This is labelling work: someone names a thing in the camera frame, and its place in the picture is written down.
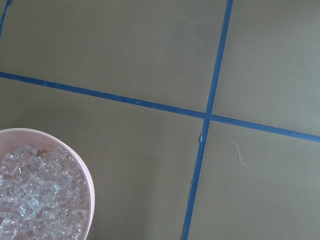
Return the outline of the clear ice cubes pile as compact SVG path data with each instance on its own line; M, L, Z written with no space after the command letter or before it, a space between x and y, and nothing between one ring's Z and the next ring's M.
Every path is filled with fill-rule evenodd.
M0 165L2 240L81 240L90 199L83 173L67 150L24 145Z

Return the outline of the pink bowl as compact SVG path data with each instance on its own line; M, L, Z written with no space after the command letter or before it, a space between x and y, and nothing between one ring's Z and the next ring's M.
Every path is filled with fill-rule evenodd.
M82 171L83 178L86 181L89 197L88 220L86 221L80 239L85 240L88 237L95 212L95 187L91 173L82 160L82 158L66 143L58 138L30 128L8 128L0 131L0 158L2 159L7 153L12 153L19 147L28 144L37 148L39 152L49 152L57 147L62 147L73 157Z

